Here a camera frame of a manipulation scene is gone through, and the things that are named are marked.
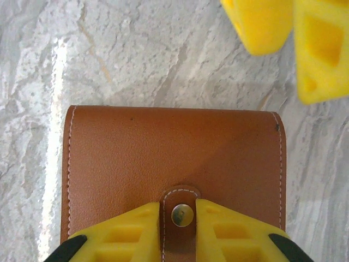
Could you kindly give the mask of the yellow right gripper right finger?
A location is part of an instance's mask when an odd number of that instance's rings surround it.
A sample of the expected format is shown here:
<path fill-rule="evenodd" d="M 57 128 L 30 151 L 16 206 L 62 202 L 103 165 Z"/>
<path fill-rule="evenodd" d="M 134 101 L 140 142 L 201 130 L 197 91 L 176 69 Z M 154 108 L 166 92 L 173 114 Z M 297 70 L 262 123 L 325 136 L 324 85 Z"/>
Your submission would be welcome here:
<path fill-rule="evenodd" d="M 311 261 L 278 227 L 196 200 L 196 261 Z"/>

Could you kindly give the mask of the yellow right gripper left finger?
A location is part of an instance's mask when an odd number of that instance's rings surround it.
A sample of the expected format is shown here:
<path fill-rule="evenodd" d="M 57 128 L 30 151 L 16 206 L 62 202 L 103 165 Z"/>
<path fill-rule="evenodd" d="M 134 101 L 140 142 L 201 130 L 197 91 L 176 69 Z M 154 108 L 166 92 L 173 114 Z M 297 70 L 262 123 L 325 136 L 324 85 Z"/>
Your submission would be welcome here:
<path fill-rule="evenodd" d="M 159 203 L 76 232 L 46 261 L 161 261 Z"/>

